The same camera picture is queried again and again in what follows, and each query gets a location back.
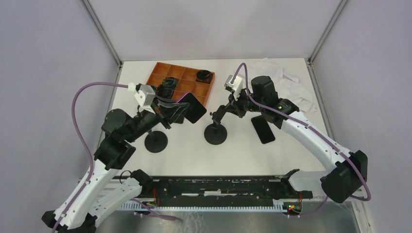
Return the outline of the black round base phone stand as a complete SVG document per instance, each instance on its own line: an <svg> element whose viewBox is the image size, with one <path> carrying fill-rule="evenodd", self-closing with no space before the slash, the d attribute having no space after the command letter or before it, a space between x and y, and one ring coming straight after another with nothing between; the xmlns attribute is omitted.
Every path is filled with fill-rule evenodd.
<svg viewBox="0 0 412 233"><path fill-rule="evenodd" d="M209 144L220 145L227 139L227 130L221 124L221 120L225 115L225 106L219 106L217 111L210 115L212 116L212 123L205 128L204 138Z"/></svg>

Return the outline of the purple edged black phone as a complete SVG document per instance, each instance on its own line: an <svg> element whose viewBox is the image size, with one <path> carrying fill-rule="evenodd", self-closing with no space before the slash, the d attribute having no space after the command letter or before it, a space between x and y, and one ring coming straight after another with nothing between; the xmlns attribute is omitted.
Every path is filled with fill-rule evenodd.
<svg viewBox="0 0 412 233"><path fill-rule="evenodd" d="M206 108L191 92L185 93L176 103L184 106L182 116L192 124L196 123L206 113Z"/></svg>

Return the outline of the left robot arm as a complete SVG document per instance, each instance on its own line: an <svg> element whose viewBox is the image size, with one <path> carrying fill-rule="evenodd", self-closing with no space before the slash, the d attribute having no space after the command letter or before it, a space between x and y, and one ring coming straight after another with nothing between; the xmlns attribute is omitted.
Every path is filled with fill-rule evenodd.
<svg viewBox="0 0 412 233"><path fill-rule="evenodd" d="M102 125L105 138L94 153L86 174L59 208L43 214L42 221L52 232L93 233L122 204L137 196L150 196L153 178L138 169L115 190L98 198L136 151L132 142L159 123L169 129L177 118L186 116L193 106L193 103L183 100L155 98L149 111L143 110L135 117L122 109L110 111Z"/></svg>

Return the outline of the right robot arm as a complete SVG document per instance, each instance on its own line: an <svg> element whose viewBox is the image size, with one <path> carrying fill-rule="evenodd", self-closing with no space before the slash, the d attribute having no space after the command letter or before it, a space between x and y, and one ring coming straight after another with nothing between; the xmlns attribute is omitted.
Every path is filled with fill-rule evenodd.
<svg viewBox="0 0 412 233"><path fill-rule="evenodd" d="M230 75L225 81L224 87L230 92L228 104L219 106L211 114L213 132L218 134L219 143L227 137L226 129L221 124L226 113L240 118L247 112L260 113L265 129L269 124L274 124L295 138L324 167L324 171L295 169L289 172L287 181L280 186L283 196L293 198L300 191L314 191L324 193L336 203L343 203L348 198L370 200L368 189L366 197L354 195L361 187L366 187L368 158L364 152L352 152L319 131L293 102L278 97L269 76L253 78L251 85L252 90L249 90L240 75Z"/></svg>

